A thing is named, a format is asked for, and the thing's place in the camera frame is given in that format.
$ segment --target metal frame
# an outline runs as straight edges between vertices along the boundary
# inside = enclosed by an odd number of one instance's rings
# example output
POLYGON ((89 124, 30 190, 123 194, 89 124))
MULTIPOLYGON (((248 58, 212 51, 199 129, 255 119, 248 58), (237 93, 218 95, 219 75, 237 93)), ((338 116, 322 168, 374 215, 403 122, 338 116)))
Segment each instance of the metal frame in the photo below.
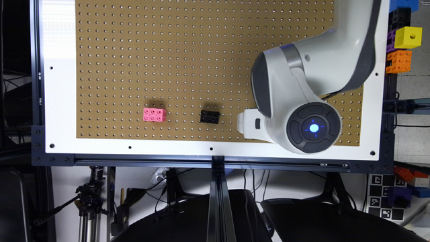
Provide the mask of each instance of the metal frame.
MULTIPOLYGON (((42 17, 41 2, 31 2, 31 41, 33 73, 32 164, 33 165, 98 165, 98 166, 139 166, 139 167, 205 167, 211 168, 212 156, 185 155, 94 155, 58 154, 45 151, 44 126, 44 80, 41 53, 41 31, 38 24, 42 17)), ((396 78, 386 75, 384 100, 395 98, 396 78)), ((328 160, 296 158, 225 157, 225 168, 281 169, 298 171, 332 171, 351 173, 392 173, 394 158, 394 115, 382 115, 379 160, 328 160)))

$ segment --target brown pegboard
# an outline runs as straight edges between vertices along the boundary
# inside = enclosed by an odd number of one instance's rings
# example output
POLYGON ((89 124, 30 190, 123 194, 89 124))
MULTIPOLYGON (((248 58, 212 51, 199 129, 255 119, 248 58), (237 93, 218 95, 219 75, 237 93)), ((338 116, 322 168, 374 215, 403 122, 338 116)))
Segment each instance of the brown pegboard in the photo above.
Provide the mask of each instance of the brown pegboard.
MULTIPOLYGON (((332 24, 333 7, 332 1, 76 1, 77 137, 260 142, 245 140, 236 124, 237 114, 255 107, 249 78, 255 57, 321 34, 332 24), (167 121, 142 121, 143 107, 165 108, 167 121), (203 109, 219 111, 220 123, 199 123, 203 109)), ((329 100, 343 116, 338 145, 358 145, 359 93, 329 100)))

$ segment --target black lego brick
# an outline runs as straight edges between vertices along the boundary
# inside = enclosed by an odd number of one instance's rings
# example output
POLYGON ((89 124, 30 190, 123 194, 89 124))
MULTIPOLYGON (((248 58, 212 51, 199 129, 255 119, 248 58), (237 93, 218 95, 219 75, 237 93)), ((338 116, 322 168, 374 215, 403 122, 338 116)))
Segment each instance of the black lego brick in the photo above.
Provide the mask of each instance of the black lego brick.
POLYGON ((220 121, 220 112, 202 110, 200 112, 200 122, 217 124, 220 121))

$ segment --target white frame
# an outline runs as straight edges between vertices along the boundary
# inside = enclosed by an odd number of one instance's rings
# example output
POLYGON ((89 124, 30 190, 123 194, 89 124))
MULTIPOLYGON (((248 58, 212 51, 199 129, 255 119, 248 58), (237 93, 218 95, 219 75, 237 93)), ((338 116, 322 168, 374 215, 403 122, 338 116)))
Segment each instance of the white frame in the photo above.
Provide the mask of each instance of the white frame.
POLYGON ((46 152, 378 160, 389 3, 389 0, 382 1, 375 37, 376 66, 364 85, 360 146, 332 146, 321 153, 299 155, 267 143, 76 138, 75 1, 42 0, 40 27, 46 152))

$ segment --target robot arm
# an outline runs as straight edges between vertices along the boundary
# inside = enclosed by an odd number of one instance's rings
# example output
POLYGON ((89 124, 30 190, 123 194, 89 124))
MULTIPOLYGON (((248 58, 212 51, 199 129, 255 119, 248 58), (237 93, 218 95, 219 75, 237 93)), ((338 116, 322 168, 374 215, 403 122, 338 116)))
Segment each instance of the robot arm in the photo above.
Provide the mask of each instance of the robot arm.
POLYGON ((295 153, 329 148, 341 119, 318 95, 358 88, 369 77, 380 4, 339 0, 325 33, 260 53, 251 71, 258 110, 238 115, 238 131, 295 153))

